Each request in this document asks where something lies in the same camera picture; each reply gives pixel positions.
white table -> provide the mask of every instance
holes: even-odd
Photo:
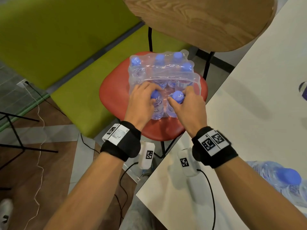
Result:
[[[288,0],[207,104],[208,125],[220,130],[244,160],[272,160],[307,179],[307,0]],[[186,178],[177,152],[191,147],[185,132],[137,197],[168,230],[211,229],[213,204],[203,174]],[[216,201],[215,229],[247,229],[213,169],[202,166]]]

wood grain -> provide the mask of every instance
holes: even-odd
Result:
[[[123,0],[148,26],[215,52],[238,49],[270,25],[277,0]]]

green chair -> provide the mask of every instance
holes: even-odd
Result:
[[[47,89],[137,26],[122,0],[9,0],[0,5],[0,60]],[[156,31],[152,41],[155,52],[189,47]],[[148,49],[148,27],[142,26],[51,93],[52,99],[94,138],[115,118],[100,102],[102,81],[124,59]]]

forearm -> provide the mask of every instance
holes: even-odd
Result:
[[[96,229],[113,199],[122,166],[122,160],[101,153],[44,229]]]
[[[233,208],[250,229],[307,229],[306,217],[240,157],[215,169]]]

right hand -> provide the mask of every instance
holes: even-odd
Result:
[[[182,104],[178,104],[171,97],[167,100],[181,124],[193,138],[201,128],[207,126],[206,103],[202,96],[195,94],[192,86],[188,86],[183,93],[185,99]]]

